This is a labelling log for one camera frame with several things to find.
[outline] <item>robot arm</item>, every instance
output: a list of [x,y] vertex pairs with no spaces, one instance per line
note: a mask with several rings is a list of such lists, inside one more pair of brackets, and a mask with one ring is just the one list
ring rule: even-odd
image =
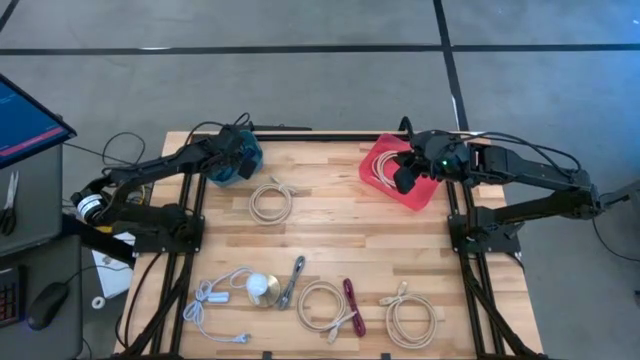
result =
[[[176,174],[233,171],[249,178],[256,163],[244,155],[243,142],[234,126],[225,125],[218,134],[202,137],[172,155],[136,165],[108,168],[105,176],[74,193],[71,201],[89,225],[135,224],[144,228],[146,234],[158,236],[162,233],[184,241],[194,234],[194,221],[178,204],[163,207],[131,204],[127,202],[128,195],[143,184]],[[116,187],[113,194],[104,191],[108,186]]]
[[586,171],[525,160],[501,146],[464,141],[460,135],[437,130],[413,136],[411,150],[399,153],[396,159],[400,165],[394,174],[398,191],[403,194],[411,191],[418,176],[460,182],[469,187],[480,183],[505,185],[516,182],[554,190],[546,198],[470,214],[476,217],[471,224],[477,226],[510,224],[554,215],[591,219],[602,212],[596,187]]

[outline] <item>wooden tabletop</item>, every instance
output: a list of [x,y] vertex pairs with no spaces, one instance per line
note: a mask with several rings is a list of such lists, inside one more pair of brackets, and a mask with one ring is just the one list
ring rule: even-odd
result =
[[[175,152],[185,141],[186,132],[167,134],[163,154]],[[250,180],[220,189],[208,183],[203,215],[206,229],[202,251],[195,256],[189,287],[189,302],[201,280],[219,276],[247,265],[257,272],[275,275],[287,284],[294,260],[304,255],[307,264],[286,311],[251,305],[246,290],[231,289],[228,282],[216,290],[230,291],[224,305],[205,305],[204,329],[218,336],[251,333],[248,344],[211,341],[192,323],[183,328],[180,354],[185,358],[260,358],[272,351],[274,358],[367,358],[376,359],[389,352],[394,358],[473,358],[473,338],[465,301],[458,257],[451,250],[445,217],[449,214],[446,186],[441,184],[433,199],[414,212],[375,188],[363,183],[358,165],[373,143],[359,142],[262,142],[264,168]],[[293,211],[284,224],[259,226],[251,219],[248,199],[269,176],[298,191]],[[193,180],[190,202],[193,206],[197,177]],[[158,181],[151,204],[178,201],[182,176]],[[460,188],[459,199],[463,199]],[[499,207],[505,204],[499,186],[473,189],[476,205]],[[265,194],[261,207],[277,209],[283,204],[277,193]],[[131,288],[138,285],[152,254],[140,257]],[[155,264],[136,302],[130,339],[144,328],[158,306],[167,256]],[[542,351],[527,285],[520,267],[501,254],[488,254],[491,281],[497,306],[521,339],[535,351]],[[349,321],[336,342],[327,343],[327,333],[305,330],[297,321],[295,304],[302,288],[322,279],[342,288],[349,277],[367,327],[358,338]],[[408,291],[427,297],[438,313],[438,333],[421,350],[405,350],[394,345],[385,330],[386,308],[378,300],[395,295],[401,281]],[[126,311],[133,291],[129,292]],[[335,315],[335,300],[327,294],[312,294],[305,309],[317,323],[329,322]],[[167,317],[163,351],[168,351],[175,306]],[[400,310],[403,324],[415,333],[427,328],[426,310],[408,303]],[[492,351],[488,321],[481,311],[487,351]],[[124,324],[120,333],[124,333]]]

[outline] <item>black mouse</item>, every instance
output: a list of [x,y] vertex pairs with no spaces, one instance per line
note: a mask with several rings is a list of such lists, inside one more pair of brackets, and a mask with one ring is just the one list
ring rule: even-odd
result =
[[51,324],[60,306],[69,295],[69,287],[63,283],[51,283],[31,303],[27,312],[27,324],[33,330],[42,330]]

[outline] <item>monitor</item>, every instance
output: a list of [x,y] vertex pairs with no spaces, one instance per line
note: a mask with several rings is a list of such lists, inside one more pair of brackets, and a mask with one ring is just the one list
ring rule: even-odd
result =
[[0,74],[0,169],[75,135],[60,116]]

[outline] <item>concrete floor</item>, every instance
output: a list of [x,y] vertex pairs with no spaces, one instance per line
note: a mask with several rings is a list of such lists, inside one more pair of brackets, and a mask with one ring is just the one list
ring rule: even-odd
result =
[[[8,3],[0,0],[0,11]],[[640,5],[632,0],[443,3],[454,45],[640,42]],[[0,48],[439,44],[435,19],[429,0],[21,0]],[[455,60],[471,130],[568,151],[602,192],[640,178],[639,52],[457,53]],[[147,142],[145,159],[159,155],[167,131],[243,111],[257,124],[314,129],[394,129],[403,115],[417,129],[457,127],[438,52],[16,56],[0,58],[0,71],[62,114],[78,131],[73,143],[101,151],[111,135],[133,131]],[[123,138],[113,155],[134,159],[138,151]],[[98,157],[66,148],[64,195],[101,167]],[[544,194],[506,189],[511,203]],[[597,222],[611,247],[640,258],[637,216],[622,205]],[[590,222],[532,221],[521,241],[545,351],[637,359],[640,266],[609,254]],[[96,275],[87,273],[84,285],[85,338],[94,357],[106,356],[124,296],[95,311]]]

